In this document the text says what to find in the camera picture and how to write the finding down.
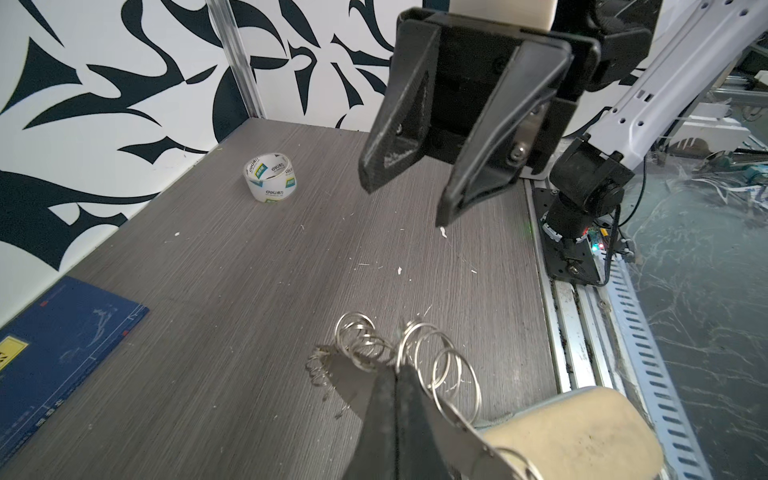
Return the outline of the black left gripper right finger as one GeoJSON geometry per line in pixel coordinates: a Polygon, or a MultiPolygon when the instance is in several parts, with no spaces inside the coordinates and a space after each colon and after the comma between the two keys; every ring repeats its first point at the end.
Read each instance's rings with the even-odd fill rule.
{"type": "Polygon", "coordinates": [[[401,366],[397,373],[398,479],[452,479],[452,472],[434,440],[416,370],[401,366]]]}

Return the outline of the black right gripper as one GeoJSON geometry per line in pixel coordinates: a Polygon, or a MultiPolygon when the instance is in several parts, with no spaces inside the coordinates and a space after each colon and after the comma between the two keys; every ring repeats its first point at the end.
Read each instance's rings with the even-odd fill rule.
{"type": "Polygon", "coordinates": [[[372,193],[423,157],[452,165],[435,225],[541,180],[600,62],[597,39],[412,8],[358,163],[372,193]]]}

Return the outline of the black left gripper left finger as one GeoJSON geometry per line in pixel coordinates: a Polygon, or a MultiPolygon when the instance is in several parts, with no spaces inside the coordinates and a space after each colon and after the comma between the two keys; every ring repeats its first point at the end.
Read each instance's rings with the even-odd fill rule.
{"type": "Polygon", "coordinates": [[[344,479],[397,479],[396,379],[387,367],[374,381],[357,446],[344,479]]]}

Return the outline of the silver keyring cluster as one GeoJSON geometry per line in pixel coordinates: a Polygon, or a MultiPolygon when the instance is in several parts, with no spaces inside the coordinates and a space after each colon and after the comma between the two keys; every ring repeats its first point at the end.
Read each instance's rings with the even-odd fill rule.
{"type": "Polygon", "coordinates": [[[482,391],[475,370],[436,325],[416,317],[405,324],[397,339],[388,340],[370,317],[347,312],[337,320],[331,341],[318,346],[336,347],[349,357],[365,357],[395,367],[412,366],[435,406],[448,406],[458,412],[482,438],[476,428],[482,391]]]}

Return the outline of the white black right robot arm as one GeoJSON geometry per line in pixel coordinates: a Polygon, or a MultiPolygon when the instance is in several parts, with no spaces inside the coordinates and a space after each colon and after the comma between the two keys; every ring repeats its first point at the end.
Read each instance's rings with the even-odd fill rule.
{"type": "Polygon", "coordinates": [[[446,227],[522,177],[547,274],[602,285],[587,236],[675,118],[767,27],[763,1],[435,1],[397,20],[389,80],[359,158],[374,192],[425,157],[451,165],[446,227]]]}

